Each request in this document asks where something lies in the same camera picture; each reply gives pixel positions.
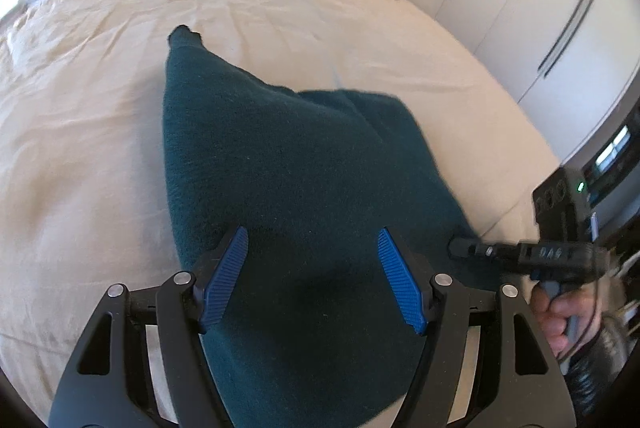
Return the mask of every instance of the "metal bolt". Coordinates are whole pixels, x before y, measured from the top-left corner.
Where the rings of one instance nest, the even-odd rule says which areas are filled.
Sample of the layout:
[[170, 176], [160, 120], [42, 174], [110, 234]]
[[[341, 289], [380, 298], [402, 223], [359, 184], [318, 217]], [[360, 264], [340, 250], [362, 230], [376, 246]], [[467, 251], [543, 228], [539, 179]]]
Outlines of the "metal bolt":
[[188, 284], [190, 281], [191, 281], [191, 275], [186, 271], [177, 273], [174, 276], [174, 283], [177, 283], [178, 285], [185, 285], [185, 284]]
[[124, 293], [124, 286], [119, 283], [115, 283], [107, 289], [107, 294], [111, 296], [111, 298], [120, 296], [122, 293]]
[[518, 290], [513, 285], [507, 284], [502, 288], [502, 294], [509, 298], [515, 298], [518, 295]]
[[443, 287], [448, 287], [453, 283], [453, 279], [445, 273], [438, 273], [434, 278], [436, 284], [441, 285]]

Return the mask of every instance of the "black jacket sleeve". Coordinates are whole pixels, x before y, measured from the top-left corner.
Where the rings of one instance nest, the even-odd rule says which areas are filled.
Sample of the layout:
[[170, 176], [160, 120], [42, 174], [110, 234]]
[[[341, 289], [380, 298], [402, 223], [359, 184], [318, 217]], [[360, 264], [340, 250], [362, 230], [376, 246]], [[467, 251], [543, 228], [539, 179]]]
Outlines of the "black jacket sleeve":
[[578, 420], [596, 406], [628, 359], [628, 343], [612, 316], [603, 316], [598, 334], [571, 359], [564, 377]]

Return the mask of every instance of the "long metal handle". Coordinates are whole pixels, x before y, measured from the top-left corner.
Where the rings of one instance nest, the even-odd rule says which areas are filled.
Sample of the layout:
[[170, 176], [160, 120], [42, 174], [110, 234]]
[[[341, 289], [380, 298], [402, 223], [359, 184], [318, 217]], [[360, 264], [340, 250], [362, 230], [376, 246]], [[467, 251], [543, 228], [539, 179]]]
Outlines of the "long metal handle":
[[575, 34], [580, 29], [582, 22], [587, 16], [591, 5], [594, 0], [579, 0], [575, 6], [574, 12], [571, 14], [571, 18], [564, 26], [564, 29], [560, 33], [560, 36], [556, 40], [556, 43], [551, 47], [545, 59], [542, 60], [538, 67], [538, 77], [547, 77], [549, 72], [556, 66], [558, 60], [562, 57], [562, 54], [574, 39]]

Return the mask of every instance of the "beige bedsheet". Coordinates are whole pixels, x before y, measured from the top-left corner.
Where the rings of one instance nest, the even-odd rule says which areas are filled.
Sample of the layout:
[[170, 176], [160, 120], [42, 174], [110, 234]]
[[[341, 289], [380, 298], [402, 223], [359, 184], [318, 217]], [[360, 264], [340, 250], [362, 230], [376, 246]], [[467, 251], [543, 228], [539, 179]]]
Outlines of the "beige bedsheet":
[[485, 68], [404, 0], [43, 0], [0, 34], [0, 366], [43, 419], [107, 286], [178, 269], [161, 143], [178, 24], [270, 84], [395, 94], [479, 234], [537, 235], [530, 193], [558, 161]]

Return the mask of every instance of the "green fabric pillow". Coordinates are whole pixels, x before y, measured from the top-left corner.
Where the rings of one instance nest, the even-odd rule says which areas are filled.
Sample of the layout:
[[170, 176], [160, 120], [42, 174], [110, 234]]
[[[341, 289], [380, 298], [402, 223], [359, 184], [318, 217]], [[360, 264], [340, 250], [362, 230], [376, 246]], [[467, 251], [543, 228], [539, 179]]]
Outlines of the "green fabric pillow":
[[471, 231], [400, 101], [272, 87], [185, 26], [169, 43], [164, 156], [182, 266], [229, 224], [249, 231], [225, 317], [204, 337], [233, 423], [365, 423], [406, 393], [425, 343], [386, 282], [380, 229], [468, 286], [495, 290], [498, 274], [447, 257], [452, 234]]

